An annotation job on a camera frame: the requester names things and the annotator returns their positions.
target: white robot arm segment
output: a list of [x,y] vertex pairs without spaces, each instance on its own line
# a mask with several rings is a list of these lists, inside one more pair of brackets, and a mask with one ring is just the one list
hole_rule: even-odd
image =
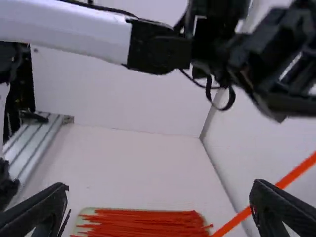
[[127,64],[132,24],[119,13],[58,0],[1,0],[0,41],[33,43]]

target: orange line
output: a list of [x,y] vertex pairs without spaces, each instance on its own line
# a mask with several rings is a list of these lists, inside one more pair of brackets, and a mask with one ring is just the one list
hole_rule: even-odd
[[[276,186],[280,189],[285,189],[289,184],[295,181],[298,177],[304,174],[312,166],[316,164],[316,152],[311,155],[308,159],[304,160],[301,164],[295,167],[291,172],[289,172],[285,177],[283,177]],[[222,228],[215,232],[212,237],[223,237],[245,219],[251,215],[250,206],[246,207],[242,212],[238,213],[232,220],[226,223]]]

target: metal extrusion rail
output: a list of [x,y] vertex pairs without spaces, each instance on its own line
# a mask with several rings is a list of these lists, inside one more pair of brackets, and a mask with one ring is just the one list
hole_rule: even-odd
[[[71,117],[57,114],[39,113],[49,119],[48,123],[30,123],[21,128],[3,146],[4,157],[9,161],[12,180],[20,181],[20,188],[27,184],[33,170],[40,162],[61,126],[71,121]],[[18,194],[10,203],[14,205]]]

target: bundle of orange sticks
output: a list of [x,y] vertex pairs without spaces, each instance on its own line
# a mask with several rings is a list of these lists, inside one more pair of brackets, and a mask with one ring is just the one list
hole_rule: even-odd
[[196,211],[135,211],[96,209],[80,215],[88,224],[71,237],[209,237],[203,218]]

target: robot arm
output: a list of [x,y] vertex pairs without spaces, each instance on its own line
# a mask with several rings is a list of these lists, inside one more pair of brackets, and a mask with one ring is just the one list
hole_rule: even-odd
[[1,0],[0,40],[89,55],[163,75],[193,66],[192,78],[241,87],[265,116],[316,117],[316,3],[273,8],[252,34],[237,34],[248,0],[189,0],[174,26],[73,0]]
[[151,74],[189,68],[190,45],[184,38],[172,39],[177,34],[171,26],[68,1],[0,1],[0,41],[88,55]]

